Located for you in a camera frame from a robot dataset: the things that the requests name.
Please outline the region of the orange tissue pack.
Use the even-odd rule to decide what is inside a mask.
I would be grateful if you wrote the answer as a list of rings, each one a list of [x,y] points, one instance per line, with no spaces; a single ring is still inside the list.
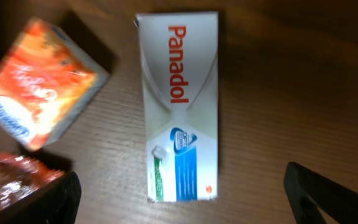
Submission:
[[[0,63],[0,127],[37,151],[66,131],[108,78],[61,28],[33,17]]]

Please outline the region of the white Panadol box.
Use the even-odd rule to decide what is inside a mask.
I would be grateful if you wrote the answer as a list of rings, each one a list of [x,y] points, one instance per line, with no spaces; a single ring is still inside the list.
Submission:
[[[218,14],[138,14],[148,198],[218,196]]]

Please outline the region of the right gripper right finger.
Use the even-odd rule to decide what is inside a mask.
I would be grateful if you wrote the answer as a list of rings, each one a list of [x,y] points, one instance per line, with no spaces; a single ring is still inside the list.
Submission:
[[[283,180],[297,224],[325,223],[324,211],[338,223],[358,223],[358,193],[296,162],[289,162]]]

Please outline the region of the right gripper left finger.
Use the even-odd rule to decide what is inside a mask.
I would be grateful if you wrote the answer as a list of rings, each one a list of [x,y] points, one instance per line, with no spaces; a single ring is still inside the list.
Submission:
[[[80,180],[76,172],[70,171],[0,210],[0,224],[74,224],[80,199]]]

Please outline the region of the red Top chocolate bar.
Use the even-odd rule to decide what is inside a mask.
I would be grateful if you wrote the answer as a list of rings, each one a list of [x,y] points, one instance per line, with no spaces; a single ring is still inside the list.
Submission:
[[[31,157],[0,152],[0,206],[23,199],[65,174]]]

